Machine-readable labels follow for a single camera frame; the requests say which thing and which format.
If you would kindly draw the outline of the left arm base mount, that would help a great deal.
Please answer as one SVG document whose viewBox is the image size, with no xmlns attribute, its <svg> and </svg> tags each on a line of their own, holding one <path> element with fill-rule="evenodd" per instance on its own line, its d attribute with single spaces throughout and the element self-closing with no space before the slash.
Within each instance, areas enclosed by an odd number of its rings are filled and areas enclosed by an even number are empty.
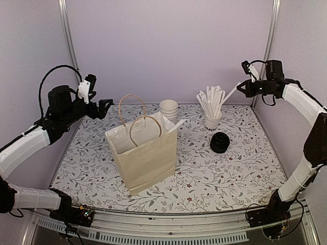
<svg viewBox="0 0 327 245">
<path fill-rule="evenodd" d="M 94 213 L 86 205 L 73 207 L 70 202 L 64 202 L 58 209 L 50 211 L 50 218 L 68 224 L 91 227 Z"/>
</svg>

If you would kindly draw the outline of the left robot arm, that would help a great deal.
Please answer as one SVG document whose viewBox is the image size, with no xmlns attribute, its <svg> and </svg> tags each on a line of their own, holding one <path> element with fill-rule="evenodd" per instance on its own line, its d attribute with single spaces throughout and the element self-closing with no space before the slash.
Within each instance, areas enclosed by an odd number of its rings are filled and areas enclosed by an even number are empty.
<svg viewBox="0 0 327 245">
<path fill-rule="evenodd" d="M 54 144 L 81 118 L 88 116 L 91 119 L 103 119 L 106 116 L 113 100 L 92 102 L 96 95 L 96 76 L 88 74 L 79 80 L 76 90 L 68 85 L 60 85 L 49 91 L 49 107 L 40 110 L 40 119 L 1 148 L 1 213 L 47 209 L 53 218 L 66 222 L 85 214 L 82 208 L 72 207 L 71 197 L 60 190 L 25 188 L 6 181 L 23 162 L 39 150 Z"/>
</svg>

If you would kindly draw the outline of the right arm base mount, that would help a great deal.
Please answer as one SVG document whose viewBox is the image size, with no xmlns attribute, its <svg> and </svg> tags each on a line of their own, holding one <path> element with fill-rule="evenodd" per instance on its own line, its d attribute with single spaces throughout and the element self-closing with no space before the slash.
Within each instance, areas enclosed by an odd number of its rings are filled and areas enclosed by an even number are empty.
<svg viewBox="0 0 327 245">
<path fill-rule="evenodd" d="M 282 202 L 279 197 L 272 197 L 269 204 L 262 208 L 245 212 L 245 218 L 251 228 L 265 226 L 264 235 L 269 239 L 280 238 L 290 225 L 290 206 L 294 201 Z"/>
</svg>

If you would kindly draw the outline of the kraft paper bag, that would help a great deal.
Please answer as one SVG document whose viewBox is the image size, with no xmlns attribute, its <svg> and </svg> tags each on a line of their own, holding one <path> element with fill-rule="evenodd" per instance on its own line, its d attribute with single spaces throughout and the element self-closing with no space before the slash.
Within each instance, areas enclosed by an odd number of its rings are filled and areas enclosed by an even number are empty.
<svg viewBox="0 0 327 245">
<path fill-rule="evenodd" d="M 105 133 L 121 178 L 131 195 L 175 173 L 178 129 L 161 112 L 142 114 Z"/>
</svg>

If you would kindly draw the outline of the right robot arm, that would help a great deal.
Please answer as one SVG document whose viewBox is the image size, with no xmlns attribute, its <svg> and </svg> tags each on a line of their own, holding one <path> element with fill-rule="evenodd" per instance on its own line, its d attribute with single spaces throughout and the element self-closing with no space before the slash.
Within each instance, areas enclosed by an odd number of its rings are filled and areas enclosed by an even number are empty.
<svg viewBox="0 0 327 245">
<path fill-rule="evenodd" d="M 274 223 L 288 211 L 297 195 L 314 181 L 320 169 L 326 165 L 326 107 L 308 93 L 300 81 L 285 77 L 281 61 L 262 62 L 265 66 L 264 79 L 260 77 L 254 63 L 242 62 L 241 66 L 250 79 L 239 84 L 237 90 L 246 97 L 271 95 L 274 100 L 282 99 L 303 117 L 300 122 L 308 125 L 297 168 L 286 183 L 272 194 L 264 212 L 266 221 Z"/>
</svg>

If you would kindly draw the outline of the stack of black lids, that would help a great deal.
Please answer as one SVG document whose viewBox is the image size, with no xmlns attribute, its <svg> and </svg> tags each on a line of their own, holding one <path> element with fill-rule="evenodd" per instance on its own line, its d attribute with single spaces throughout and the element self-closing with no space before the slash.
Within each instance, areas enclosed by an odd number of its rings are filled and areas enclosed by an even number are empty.
<svg viewBox="0 0 327 245">
<path fill-rule="evenodd" d="M 215 133 L 210 141 L 210 148 L 218 154 L 225 153 L 230 145 L 229 137 L 223 132 Z"/>
</svg>

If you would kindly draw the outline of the stack of white paper cups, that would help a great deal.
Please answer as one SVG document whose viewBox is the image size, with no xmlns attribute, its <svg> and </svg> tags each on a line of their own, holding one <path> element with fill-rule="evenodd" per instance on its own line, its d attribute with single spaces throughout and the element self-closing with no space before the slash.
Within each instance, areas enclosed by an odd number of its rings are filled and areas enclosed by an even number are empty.
<svg viewBox="0 0 327 245">
<path fill-rule="evenodd" d="M 159 103 L 161 113 L 172 123 L 177 122 L 178 103 L 174 100 L 163 100 Z"/>
</svg>

